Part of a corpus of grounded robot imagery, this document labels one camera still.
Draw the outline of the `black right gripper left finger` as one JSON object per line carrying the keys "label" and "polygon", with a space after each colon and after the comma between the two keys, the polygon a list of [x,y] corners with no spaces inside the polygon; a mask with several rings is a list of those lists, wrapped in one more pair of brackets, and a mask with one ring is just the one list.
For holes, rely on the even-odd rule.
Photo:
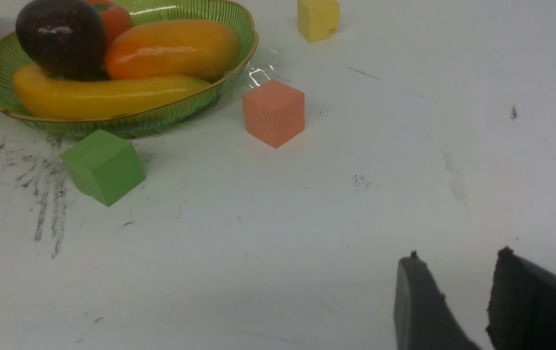
{"label": "black right gripper left finger", "polygon": [[396,271],[394,329],[398,350],[477,350],[446,303],[427,264],[416,252]]}

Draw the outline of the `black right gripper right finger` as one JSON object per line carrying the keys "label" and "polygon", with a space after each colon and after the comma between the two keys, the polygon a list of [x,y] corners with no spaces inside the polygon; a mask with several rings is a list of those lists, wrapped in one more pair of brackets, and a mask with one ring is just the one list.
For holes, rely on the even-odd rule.
{"label": "black right gripper right finger", "polygon": [[496,350],[556,350],[556,274],[501,249],[487,317]]}

